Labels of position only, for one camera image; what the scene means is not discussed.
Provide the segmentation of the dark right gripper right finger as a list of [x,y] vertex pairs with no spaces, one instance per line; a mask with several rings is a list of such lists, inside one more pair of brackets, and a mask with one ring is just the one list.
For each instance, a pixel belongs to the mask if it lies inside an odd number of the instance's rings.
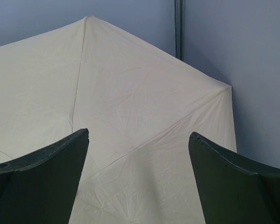
[[226,149],[197,132],[189,156],[207,224],[280,224],[280,169]]

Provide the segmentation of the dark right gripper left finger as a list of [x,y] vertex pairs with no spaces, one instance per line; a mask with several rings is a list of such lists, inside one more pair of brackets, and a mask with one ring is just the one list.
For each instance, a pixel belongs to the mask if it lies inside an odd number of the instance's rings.
[[89,145],[88,129],[0,164],[0,224],[67,224]]

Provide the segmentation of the cream folding umbrella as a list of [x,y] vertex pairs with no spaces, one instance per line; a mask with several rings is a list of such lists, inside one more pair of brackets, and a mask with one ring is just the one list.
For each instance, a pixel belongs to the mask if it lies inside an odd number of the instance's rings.
[[0,163],[87,128],[72,224],[203,224],[192,132],[236,151],[231,86],[94,16],[0,47]]

